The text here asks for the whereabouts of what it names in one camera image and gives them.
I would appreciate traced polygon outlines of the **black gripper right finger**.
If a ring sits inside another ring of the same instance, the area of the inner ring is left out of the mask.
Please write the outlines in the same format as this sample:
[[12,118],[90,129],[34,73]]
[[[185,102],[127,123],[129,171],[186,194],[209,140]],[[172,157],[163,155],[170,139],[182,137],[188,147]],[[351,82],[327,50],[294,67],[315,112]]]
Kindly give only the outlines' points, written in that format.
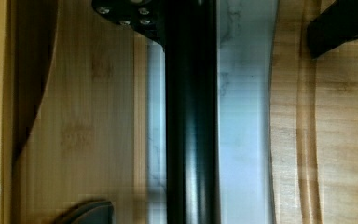
[[358,0],[336,0],[307,27],[310,57],[358,39]]

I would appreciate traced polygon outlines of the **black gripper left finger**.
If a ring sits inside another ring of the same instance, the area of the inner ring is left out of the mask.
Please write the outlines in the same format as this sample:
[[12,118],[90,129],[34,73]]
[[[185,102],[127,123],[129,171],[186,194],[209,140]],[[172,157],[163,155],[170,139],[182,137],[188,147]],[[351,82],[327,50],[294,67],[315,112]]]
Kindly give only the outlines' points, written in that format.
[[96,13],[113,24],[130,26],[146,38],[166,45],[164,0],[92,0]]

